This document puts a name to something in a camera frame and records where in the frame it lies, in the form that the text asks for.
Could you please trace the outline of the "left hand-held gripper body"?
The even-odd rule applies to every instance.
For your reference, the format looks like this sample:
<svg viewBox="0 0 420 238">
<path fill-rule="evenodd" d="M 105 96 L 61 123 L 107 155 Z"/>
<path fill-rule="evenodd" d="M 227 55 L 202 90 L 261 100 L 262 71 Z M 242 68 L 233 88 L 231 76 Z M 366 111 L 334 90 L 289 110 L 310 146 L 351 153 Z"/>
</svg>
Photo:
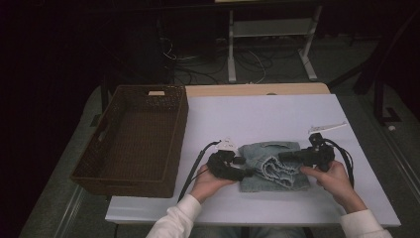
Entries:
<svg viewBox="0 0 420 238">
<path fill-rule="evenodd" d="M 213 153 L 207 162 L 208 170 L 216 178 L 242 181 L 246 175 L 242 165 L 234 165 L 234 157 L 237 155 L 238 148 L 230 138 L 221 140 L 216 145 L 217 151 Z"/>
</svg>

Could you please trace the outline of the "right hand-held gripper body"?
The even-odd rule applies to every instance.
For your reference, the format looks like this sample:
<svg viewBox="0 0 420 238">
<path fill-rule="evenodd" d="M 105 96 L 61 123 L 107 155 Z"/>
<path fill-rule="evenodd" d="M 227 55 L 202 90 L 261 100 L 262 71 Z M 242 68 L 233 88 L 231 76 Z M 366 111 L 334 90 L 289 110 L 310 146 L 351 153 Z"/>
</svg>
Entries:
<svg viewBox="0 0 420 238">
<path fill-rule="evenodd" d="M 312 126 L 308 130 L 309 142 L 311 147 L 302 149 L 303 153 L 302 163 L 305 167 L 318 167 L 322 172 L 327 172 L 330 167 L 329 164 L 335 160 L 334 149 L 337 149 L 342 155 L 345 165 L 348 164 L 348 152 L 341 148 L 334 141 L 324 138 L 321 133 L 326 131 L 335 130 L 347 126 L 344 121 L 339 124 Z"/>
</svg>

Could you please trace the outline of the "light blue denim pants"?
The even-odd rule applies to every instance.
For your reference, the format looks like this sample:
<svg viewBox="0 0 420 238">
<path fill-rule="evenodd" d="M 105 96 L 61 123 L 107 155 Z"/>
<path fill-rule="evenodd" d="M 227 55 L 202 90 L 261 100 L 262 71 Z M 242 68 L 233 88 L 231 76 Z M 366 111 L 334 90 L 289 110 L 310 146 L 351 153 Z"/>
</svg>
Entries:
<svg viewBox="0 0 420 238">
<path fill-rule="evenodd" d="M 246 168 L 253 171 L 251 177 L 240 182 L 241 192 L 298 191 L 310 186 L 308 177 L 300 171 L 301 163 L 281 162 L 278 155 L 300 150 L 297 142 L 260 142 L 239 148 L 246 159 Z"/>
</svg>

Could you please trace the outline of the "brown wicker basket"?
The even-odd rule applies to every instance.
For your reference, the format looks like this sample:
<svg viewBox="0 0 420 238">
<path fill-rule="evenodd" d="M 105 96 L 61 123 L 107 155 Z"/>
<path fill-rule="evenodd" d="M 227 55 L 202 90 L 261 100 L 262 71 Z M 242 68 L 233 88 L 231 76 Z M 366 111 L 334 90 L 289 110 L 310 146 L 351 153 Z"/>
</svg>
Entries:
<svg viewBox="0 0 420 238">
<path fill-rule="evenodd" d="M 118 86 L 70 178 L 98 195 L 171 198 L 188 109 L 183 86 Z"/>
</svg>

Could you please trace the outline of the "person's left hand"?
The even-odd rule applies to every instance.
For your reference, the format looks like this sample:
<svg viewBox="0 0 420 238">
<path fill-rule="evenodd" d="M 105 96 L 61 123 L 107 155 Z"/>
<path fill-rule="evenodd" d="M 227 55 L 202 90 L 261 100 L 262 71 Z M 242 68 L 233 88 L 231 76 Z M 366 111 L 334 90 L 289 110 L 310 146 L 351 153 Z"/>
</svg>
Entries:
<svg viewBox="0 0 420 238">
<path fill-rule="evenodd" d="M 203 165 L 196 175 L 196 180 L 190 194 L 197 199 L 199 203 L 203 203 L 220 188 L 234 183 L 233 180 L 216 178 L 209 172 L 208 167 Z"/>
</svg>

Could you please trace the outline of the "person's right hand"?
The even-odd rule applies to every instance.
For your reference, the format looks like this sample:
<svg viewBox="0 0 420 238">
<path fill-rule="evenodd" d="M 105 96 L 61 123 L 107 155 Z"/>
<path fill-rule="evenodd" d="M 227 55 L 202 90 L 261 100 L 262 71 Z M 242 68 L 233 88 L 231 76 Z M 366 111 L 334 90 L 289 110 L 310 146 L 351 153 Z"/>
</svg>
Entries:
<svg viewBox="0 0 420 238">
<path fill-rule="evenodd" d="M 353 189 L 344 166 L 337 161 L 330 163 L 330 169 L 322 172 L 319 169 L 301 167 L 300 170 L 307 176 L 314 177 L 317 183 L 332 194 L 345 211 L 350 214 L 367 210 L 367 206 Z"/>
</svg>

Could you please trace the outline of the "wooden table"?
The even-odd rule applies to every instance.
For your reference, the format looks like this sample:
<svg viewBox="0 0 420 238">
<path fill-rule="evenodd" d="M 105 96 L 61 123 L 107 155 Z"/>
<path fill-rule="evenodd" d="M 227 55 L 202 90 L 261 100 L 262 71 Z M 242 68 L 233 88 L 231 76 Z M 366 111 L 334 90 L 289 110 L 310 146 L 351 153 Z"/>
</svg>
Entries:
<svg viewBox="0 0 420 238">
<path fill-rule="evenodd" d="M 269 92 L 277 95 L 330 94 L 330 89 L 325 83 L 320 82 L 189 85 L 186 87 L 188 97 L 250 96 L 266 95 Z"/>
</svg>

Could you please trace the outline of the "black stand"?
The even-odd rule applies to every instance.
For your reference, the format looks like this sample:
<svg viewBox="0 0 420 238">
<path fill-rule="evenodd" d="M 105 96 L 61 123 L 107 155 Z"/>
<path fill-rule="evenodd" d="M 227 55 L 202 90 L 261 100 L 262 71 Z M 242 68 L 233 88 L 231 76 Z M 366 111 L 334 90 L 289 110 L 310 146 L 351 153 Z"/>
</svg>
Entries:
<svg viewBox="0 0 420 238">
<path fill-rule="evenodd" d="M 420 7 L 402 17 L 398 27 L 387 28 L 365 61 L 327 83 L 332 89 L 359 73 L 353 91 L 366 94 L 373 87 L 373 115 L 381 125 L 400 120 L 392 108 L 384 107 L 386 85 L 402 97 L 420 120 Z"/>
</svg>

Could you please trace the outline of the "white metal stand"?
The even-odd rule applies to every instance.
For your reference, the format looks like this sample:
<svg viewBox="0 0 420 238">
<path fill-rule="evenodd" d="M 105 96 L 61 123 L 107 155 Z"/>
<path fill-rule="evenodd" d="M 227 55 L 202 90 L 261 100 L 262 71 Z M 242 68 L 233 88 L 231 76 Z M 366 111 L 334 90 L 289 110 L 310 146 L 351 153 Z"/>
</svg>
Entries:
<svg viewBox="0 0 420 238">
<path fill-rule="evenodd" d="M 316 81 L 317 75 L 309 59 L 309 52 L 315 36 L 319 18 L 323 7 L 317 6 L 311 18 L 251 20 L 235 19 L 233 10 L 229 12 L 228 38 L 228 79 L 230 83 L 237 81 L 234 59 L 234 40 L 236 38 L 275 37 L 275 36 L 304 36 L 305 45 L 299 49 L 298 55 L 310 81 Z"/>
</svg>

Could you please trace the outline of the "black stand leg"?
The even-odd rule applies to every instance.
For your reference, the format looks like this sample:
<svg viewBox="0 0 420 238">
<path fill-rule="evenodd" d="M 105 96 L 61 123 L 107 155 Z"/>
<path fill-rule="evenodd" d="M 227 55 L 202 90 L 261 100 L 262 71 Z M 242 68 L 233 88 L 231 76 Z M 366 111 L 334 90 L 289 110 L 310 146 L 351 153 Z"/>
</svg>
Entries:
<svg viewBox="0 0 420 238">
<path fill-rule="evenodd" d="M 106 74 L 103 75 L 100 83 L 100 93 L 101 93 L 101 107 L 102 112 L 105 112 L 109 104 L 109 95 L 108 95 L 108 77 Z"/>
</svg>

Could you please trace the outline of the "metal floor rail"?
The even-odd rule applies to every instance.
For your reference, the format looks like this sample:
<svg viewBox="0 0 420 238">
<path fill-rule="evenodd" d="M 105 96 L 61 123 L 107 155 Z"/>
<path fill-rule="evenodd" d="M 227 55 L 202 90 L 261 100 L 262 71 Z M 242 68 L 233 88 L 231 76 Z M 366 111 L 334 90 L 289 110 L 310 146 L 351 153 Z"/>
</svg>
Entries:
<svg viewBox="0 0 420 238">
<path fill-rule="evenodd" d="M 420 204 L 420 149 L 414 143 L 413 137 L 405 138 L 402 131 L 395 125 L 392 126 L 396 130 L 389 131 L 388 126 L 391 125 L 377 125 L 376 130 L 389 149 L 396 167 L 408 184 L 416 201 Z"/>
<path fill-rule="evenodd" d="M 68 238 L 69 231 L 76 219 L 81 203 L 83 202 L 84 195 L 84 189 L 80 185 L 77 185 L 65 208 L 53 238 Z"/>
</svg>

